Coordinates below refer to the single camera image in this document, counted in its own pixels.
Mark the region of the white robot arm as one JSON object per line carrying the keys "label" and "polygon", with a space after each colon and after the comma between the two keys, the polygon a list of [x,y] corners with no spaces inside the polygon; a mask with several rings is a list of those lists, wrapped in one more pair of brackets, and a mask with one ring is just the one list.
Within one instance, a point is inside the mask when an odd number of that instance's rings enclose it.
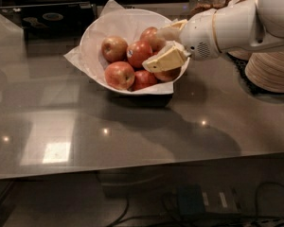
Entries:
{"label": "white robot arm", "polygon": [[182,29],[166,26],[158,33],[176,40],[143,62],[153,73],[179,68],[188,58],[216,59],[239,49],[284,51],[284,0],[244,0],[198,13]]}

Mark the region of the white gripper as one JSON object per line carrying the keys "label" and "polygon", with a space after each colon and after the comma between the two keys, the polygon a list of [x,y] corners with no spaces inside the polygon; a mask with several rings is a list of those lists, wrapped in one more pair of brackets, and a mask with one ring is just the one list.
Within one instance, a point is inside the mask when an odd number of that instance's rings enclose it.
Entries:
{"label": "white gripper", "polygon": [[143,61],[143,68],[152,73],[180,68],[190,54],[196,61],[218,58],[225,52],[218,36],[224,15],[223,10],[206,10],[189,20],[175,21],[159,28],[156,35],[171,42],[167,42],[156,55]]}

